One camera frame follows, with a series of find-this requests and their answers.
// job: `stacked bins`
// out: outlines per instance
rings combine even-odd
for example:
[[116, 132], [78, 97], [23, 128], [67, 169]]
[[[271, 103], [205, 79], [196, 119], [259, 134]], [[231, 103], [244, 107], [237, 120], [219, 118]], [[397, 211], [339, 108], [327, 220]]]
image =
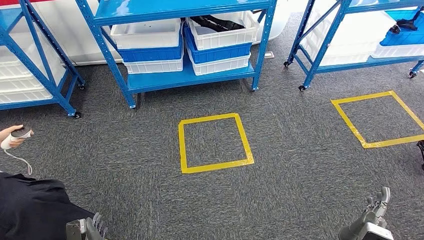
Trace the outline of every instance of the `stacked bins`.
[[[29, 32], [12, 32], [11, 37], [46, 76], [47, 73]], [[56, 85], [66, 72], [53, 47], [42, 33], [38, 34]], [[51, 99], [53, 96], [30, 70], [6, 46], [0, 46], [0, 104]]]
[[[393, 20], [412, 20], [418, 10], [390, 10], [386, 13]], [[424, 56], [424, 12], [414, 21], [417, 30], [400, 28], [400, 33], [388, 31], [372, 54], [373, 58]]]
[[[314, 25], [335, 3], [334, 0], [316, 2], [305, 31]], [[336, 7], [300, 45], [314, 61], [340, 6]], [[328, 45], [320, 66], [364, 63], [374, 53], [387, 31], [396, 24], [384, 11], [347, 14]]]
[[187, 18], [185, 45], [197, 76], [247, 67], [250, 48], [257, 38], [259, 23], [251, 11], [214, 14], [213, 17], [233, 21], [245, 28], [215, 32]]
[[182, 71], [181, 25], [179, 18], [114, 25], [110, 35], [128, 74]]

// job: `hand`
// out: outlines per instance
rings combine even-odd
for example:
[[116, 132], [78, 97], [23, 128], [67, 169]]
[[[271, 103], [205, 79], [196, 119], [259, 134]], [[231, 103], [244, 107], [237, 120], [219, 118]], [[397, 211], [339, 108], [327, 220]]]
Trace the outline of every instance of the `hand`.
[[[9, 134], [11, 134], [11, 132], [21, 129], [24, 125], [16, 125], [16, 126], [11, 126], [8, 127], [2, 131], [0, 131], [0, 143], [3, 142], [3, 140], [5, 140]], [[25, 141], [25, 138], [18, 138], [16, 140], [12, 140], [9, 143], [9, 146], [11, 146], [12, 148], [17, 148], [19, 147], [19, 145], [21, 145], [23, 142]]]

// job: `yellow floor tape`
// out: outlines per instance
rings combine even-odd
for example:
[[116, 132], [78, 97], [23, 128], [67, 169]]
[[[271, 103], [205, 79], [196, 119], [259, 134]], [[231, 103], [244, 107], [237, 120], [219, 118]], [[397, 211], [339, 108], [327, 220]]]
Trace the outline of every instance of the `yellow floor tape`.
[[343, 120], [346, 122], [347, 126], [350, 128], [352, 133], [358, 138], [359, 142], [362, 144], [362, 146], [365, 149], [381, 148], [381, 147], [387, 147], [387, 146], [392, 146], [396, 144], [405, 144], [405, 143], [417, 142], [419, 140], [424, 140], [424, 134], [421, 134], [421, 135], [401, 137], [401, 138], [396, 138], [396, 139], [391, 139], [386, 141], [366, 142], [365, 139], [357, 130], [357, 128], [352, 124], [351, 120], [348, 118], [346, 113], [340, 107], [340, 104], [367, 100], [367, 99], [380, 98], [385, 96], [392, 96], [402, 106], [402, 108], [405, 109], [405, 111], [411, 116], [411, 118], [424, 130], [424, 124], [421, 122], [421, 120], [415, 115], [415, 113], [411, 111], [411, 109], [404, 103], [404, 101], [402, 101], [402, 99], [392, 90], [386, 91], [386, 92], [363, 95], [363, 96], [354, 96], [354, 97], [348, 97], [343, 99], [336, 99], [336, 100], [331, 100], [331, 102], [334, 105], [335, 109], [337, 109], [338, 113], [341, 115]]
[[[237, 125], [238, 132], [240, 133], [241, 142], [243, 143], [244, 151], [246, 152], [247, 158], [243, 160], [237, 160], [237, 161], [229, 161], [229, 162], [221, 162], [216, 164], [187, 167], [184, 125], [213, 121], [213, 120], [220, 120], [220, 119], [229, 119], [229, 118], [235, 118], [235, 123]], [[206, 171], [212, 171], [212, 170], [218, 170], [218, 169], [233, 168], [233, 167], [239, 167], [239, 166], [255, 163], [255, 161], [253, 160], [251, 148], [248, 143], [248, 138], [246, 137], [246, 133], [242, 125], [242, 120], [240, 119], [240, 116], [237, 113], [227, 113], [227, 114], [221, 114], [221, 115], [184, 119], [178, 124], [178, 137], [179, 137], [179, 153], [181, 155], [181, 171], [183, 174], [193, 174], [193, 173], [206, 172]]]

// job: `blue metal shelf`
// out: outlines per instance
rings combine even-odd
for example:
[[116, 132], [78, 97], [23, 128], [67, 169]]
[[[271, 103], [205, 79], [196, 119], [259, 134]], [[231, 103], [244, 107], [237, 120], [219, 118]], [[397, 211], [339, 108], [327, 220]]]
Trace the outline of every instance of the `blue metal shelf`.
[[362, 3], [358, 4], [358, 0], [352, 0], [346, 14], [400, 9], [423, 5], [423, 0], [373, 0], [373, 2], [374, 3], [370, 3], [369, 0], [364, 0]]
[[[75, 67], [72, 65], [71, 60], [66, 56], [65, 52], [58, 44], [53, 34], [44, 24], [37, 11], [33, 8], [29, 0], [19, 0], [20, 8], [2, 9], [0, 10], [0, 45], [6, 46], [10, 52], [16, 55], [16, 57], [28, 68], [28, 70], [39, 80], [43, 87], [51, 94], [51, 99], [23, 101], [23, 102], [11, 102], [1, 103], [0, 110], [15, 109], [32, 107], [47, 104], [59, 104], [65, 109], [68, 116], [74, 116], [79, 118], [80, 113], [74, 109], [69, 101], [73, 93], [74, 87], [78, 84], [80, 88], [84, 87], [85, 81], [79, 75]], [[39, 56], [43, 63], [43, 67], [47, 73], [47, 77], [41, 72], [41, 70], [34, 64], [34, 62], [25, 54], [20, 46], [9, 34], [13, 27], [18, 21], [24, 17], [28, 28], [34, 40], [35, 46], [38, 50]], [[38, 26], [40, 31], [44, 34], [45, 38], [50, 42], [52, 47], [55, 49], [63, 63], [66, 65], [66, 72], [60, 80], [58, 86], [56, 86], [55, 79], [53, 78], [52, 71], [46, 58], [46, 54], [41, 44], [40, 38], [37, 34], [34, 23]], [[72, 75], [69, 88], [65, 96], [62, 95], [61, 90], [67, 79], [68, 75]]]
[[369, 57], [366, 62], [352, 63], [352, 64], [340, 64], [330, 66], [319, 66], [316, 71], [317, 74], [344, 71], [350, 69], [370, 68], [390, 64], [407, 63], [413, 61], [424, 60], [423, 56], [405, 56], [405, 57], [386, 57], [386, 58], [373, 58]]
[[128, 74], [127, 84], [128, 91], [131, 93], [143, 93], [196, 84], [250, 78], [254, 77], [255, 74], [255, 70], [249, 63], [249, 66], [244, 68], [196, 76], [192, 63], [187, 54], [185, 54], [182, 71]]
[[273, 0], [101, 0], [94, 21], [100, 26], [267, 9]]
[[[360, 69], [360, 68], [369, 68], [389, 64], [397, 63], [406, 63], [412, 61], [418, 61], [418, 63], [411, 69], [409, 72], [409, 77], [413, 78], [417, 75], [419, 69], [424, 66], [424, 56], [408, 56], [408, 57], [389, 57], [389, 58], [372, 58], [369, 57], [366, 62], [352, 63], [352, 64], [340, 64], [340, 65], [330, 65], [330, 66], [320, 66], [321, 61], [323, 60], [326, 51], [333, 40], [334, 35], [336, 34], [337, 29], [339, 28], [340, 23], [346, 14], [352, 13], [362, 13], [362, 12], [371, 12], [371, 11], [381, 11], [405, 7], [421, 7], [424, 5], [423, 0], [363, 0], [359, 3], [359, 0], [338, 0], [326, 13], [322, 15], [320, 19], [312, 26], [306, 30], [306, 23], [309, 20], [311, 15], [312, 8], [314, 7], [315, 0], [309, 0], [306, 10], [303, 14], [303, 19], [300, 23], [300, 27], [297, 31], [293, 46], [291, 47], [290, 55], [288, 56], [287, 61], [284, 63], [285, 67], [288, 67], [295, 59], [299, 63], [301, 69], [305, 72], [306, 78], [303, 82], [303, 85], [299, 86], [301, 91], [309, 88], [311, 81], [313, 80], [315, 74], [337, 72], [343, 70], [351, 69]], [[336, 17], [331, 24], [331, 27], [328, 30], [327, 35], [315, 57], [315, 60], [311, 60], [308, 53], [301, 46], [301, 40], [309, 34], [314, 28], [316, 28], [332, 11], [337, 11]], [[298, 51], [301, 51], [306, 56], [306, 59], [310, 62], [311, 67], [307, 69], [302, 60], [298, 57]]]
[[[87, 0], [75, 0], [83, 17], [85, 18], [91, 33], [94, 36], [106, 62], [120, 87], [129, 108], [136, 107], [133, 94], [153, 90], [168, 89], [174, 87], [212, 83], [218, 81], [234, 80], [252, 77], [251, 89], [258, 89], [262, 65], [264, 63], [268, 38], [270, 37], [271, 25], [277, 0], [101, 0], [95, 16], [91, 11]], [[239, 11], [262, 10], [258, 19], [260, 22], [265, 13], [264, 29], [262, 31], [255, 68], [249, 65], [246, 68], [226, 72], [196, 76], [187, 56], [184, 59], [182, 72], [165, 72], [150, 74], [130, 74], [127, 81], [117, 67], [114, 57], [105, 42], [115, 48], [116, 45], [105, 33], [101, 26], [126, 24], [162, 19], [183, 18], [218, 13], [231, 13]]]
[[23, 16], [22, 8], [0, 9], [0, 28], [10, 33]]

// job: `white plastic bin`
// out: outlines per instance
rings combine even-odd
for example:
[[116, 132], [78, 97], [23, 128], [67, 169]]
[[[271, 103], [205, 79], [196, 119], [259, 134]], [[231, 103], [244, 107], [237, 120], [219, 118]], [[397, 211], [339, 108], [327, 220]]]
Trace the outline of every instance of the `white plastic bin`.
[[[61, 66], [59, 55], [56, 53], [53, 47], [43, 40], [41, 40], [41, 42], [50, 68]], [[20, 45], [20, 47], [31, 59], [31, 61], [41, 70], [41, 72], [47, 76], [46, 70], [34, 41], [32, 41], [32, 43], [29, 42], [29, 44], [23, 43]], [[22, 77], [28, 74], [31, 74], [30, 70], [16, 57], [16, 55], [10, 52], [7, 47], [0, 46], [0, 78]]]
[[212, 16], [221, 20], [233, 21], [243, 25], [245, 28], [223, 32], [214, 32], [208, 28], [207, 31], [204, 31], [204, 27], [201, 27], [190, 18], [187, 18], [197, 50], [215, 49], [237, 44], [253, 43], [256, 41], [259, 23], [254, 19], [254, 15], [251, 11], [220, 13]]
[[371, 54], [373, 58], [397, 58], [424, 56], [424, 44], [382, 46], [378, 45], [375, 52]]
[[[334, 2], [326, 2], [328, 6], [317, 4], [313, 7], [306, 24], [306, 30], [325, 14], [331, 7], [330, 3]], [[324, 43], [337, 9], [331, 12], [300, 42], [313, 61]], [[396, 24], [396, 21], [384, 11], [347, 14], [328, 45], [320, 66], [366, 62], [369, 56], [375, 52], [379, 43], [386, 37], [388, 29], [394, 24]]]
[[[315, 3], [306, 23], [306, 30], [315, 24], [335, 3], [334, 0], [322, 0]], [[340, 6], [336, 7], [313, 31], [324, 37]], [[363, 42], [380, 42], [386, 37], [387, 31], [396, 24], [385, 11], [370, 11], [346, 14], [340, 23], [331, 43], [348, 44]]]
[[[56, 67], [51, 68], [56, 86], [64, 77], [66, 69], [61, 66], [60, 61], [57, 62]], [[9, 91], [24, 91], [30, 89], [37, 89], [44, 87], [41, 82], [32, 74], [21, 75], [15, 77], [0, 77], [0, 93]]]
[[[318, 51], [320, 50], [318, 46], [309, 41], [302, 41], [301, 46], [309, 54], [310, 58], [314, 61], [317, 57]], [[328, 51], [325, 53], [324, 58], [322, 58], [320, 66], [330, 66], [330, 65], [339, 65], [339, 64], [354, 64], [354, 63], [364, 63], [368, 60], [373, 51], [365, 49], [363, 51], [355, 51], [349, 54], [341, 52], [337, 54], [337, 51]]]
[[51, 99], [53, 96], [43, 86], [39, 88], [0, 92], [0, 104]]
[[205, 74], [213, 74], [233, 69], [245, 68], [249, 65], [249, 58], [251, 54], [247, 56], [238, 56], [218, 61], [209, 61], [199, 64], [194, 64], [192, 58], [192, 52], [190, 48], [187, 48], [187, 54], [190, 57], [191, 64], [193, 65], [194, 74], [196, 76], [205, 75]]
[[166, 72], [180, 72], [183, 70], [184, 48], [182, 48], [181, 58], [177, 60], [160, 61], [137, 61], [124, 62], [128, 74], [152, 74]]
[[176, 47], [181, 19], [165, 19], [113, 25], [110, 36], [119, 49]]

